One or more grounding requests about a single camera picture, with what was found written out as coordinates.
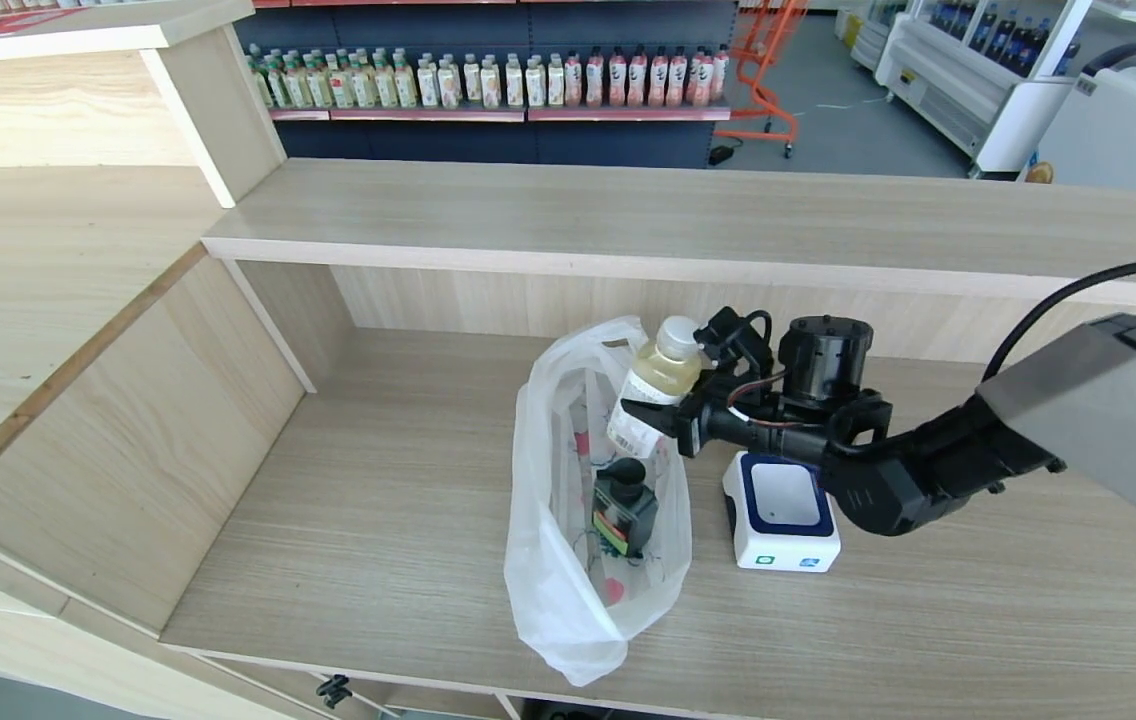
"bottle cap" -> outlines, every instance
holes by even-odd
[[[670,315],[655,333],[655,348],[661,354],[676,360],[688,359],[698,353],[699,346],[692,333],[698,330],[696,320],[683,315]]]

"plastic bag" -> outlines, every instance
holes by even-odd
[[[580,687],[626,660],[627,642],[665,616],[692,562],[683,459],[668,438],[645,461],[658,514],[641,559],[609,555],[590,522],[594,470],[623,379],[648,342],[636,316],[560,338],[532,366],[513,425],[506,587],[519,639]]]

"wooden shelf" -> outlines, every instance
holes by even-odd
[[[441,715],[475,717],[476,720],[510,720],[494,694],[443,690],[420,685],[398,685],[386,698],[386,706]]]
[[[580,120],[650,120],[650,122],[715,122],[732,118],[727,104],[710,104],[695,108],[682,104],[677,108],[531,108],[528,122],[580,122]]]
[[[1,30],[0,60],[174,47],[252,11],[251,0],[100,5],[61,14],[51,9],[50,20]]]
[[[161,642],[579,697],[516,637],[501,577],[513,399],[546,345],[356,329]],[[964,400],[979,375],[978,365],[871,357],[864,380],[892,397],[901,430]],[[733,562],[724,514],[733,450],[715,443],[688,461],[695,547],[679,601],[626,664],[590,685],[592,702],[683,715],[945,715],[951,694],[928,692],[939,676],[979,679],[962,688],[966,712],[992,719],[1044,715],[1062,697],[1136,697],[1136,510],[1112,493],[1074,474],[1036,475],[910,536],[843,524],[843,553],[822,577],[751,574]]]
[[[350,195],[344,186],[357,176],[368,187]],[[805,173],[290,159],[204,243],[222,258],[290,263],[1039,300],[1063,278],[1136,260],[1136,195]],[[1136,282],[1079,300],[1136,305]]]

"tiled floor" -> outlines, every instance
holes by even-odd
[[[804,18],[765,83],[777,92],[782,108],[797,116],[795,156],[784,158],[783,142],[747,140],[720,168],[953,178],[967,174],[970,160],[964,152],[910,108],[884,101],[884,87],[834,36],[833,15]],[[737,101],[743,91],[729,90],[730,99]],[[720,128],[759,131],[763,124],[720,123]]]

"small box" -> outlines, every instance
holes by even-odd
[[[737,567],[825,574],[840,555],[818,469],[784,457],[738,452],[724,471]]]

